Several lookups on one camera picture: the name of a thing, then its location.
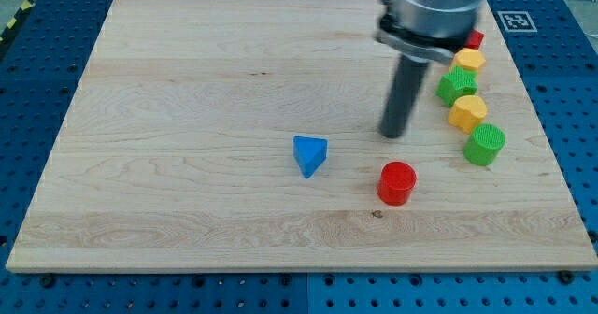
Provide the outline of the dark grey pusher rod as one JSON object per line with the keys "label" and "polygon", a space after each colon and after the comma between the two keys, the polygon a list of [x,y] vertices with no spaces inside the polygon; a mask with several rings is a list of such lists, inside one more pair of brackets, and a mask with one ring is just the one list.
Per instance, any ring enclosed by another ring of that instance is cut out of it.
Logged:
{"label": "dark grey pusher rod", "polygon": [[398,138],[406,130],[428,67],[426,59],[407,54],[400,56],[379,124],[383,136]]}

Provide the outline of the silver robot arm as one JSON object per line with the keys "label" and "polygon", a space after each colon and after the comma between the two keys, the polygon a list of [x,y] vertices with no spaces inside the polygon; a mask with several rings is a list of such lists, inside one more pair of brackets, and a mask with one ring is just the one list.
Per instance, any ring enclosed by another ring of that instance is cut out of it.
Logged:
{"label": "silver robot arm", "polygon": [[398,138],[406,129],[429,63],[449,64],[477,22],[482,0],[380,0],[385,7],[375,40],[399,52],[379,132]]}

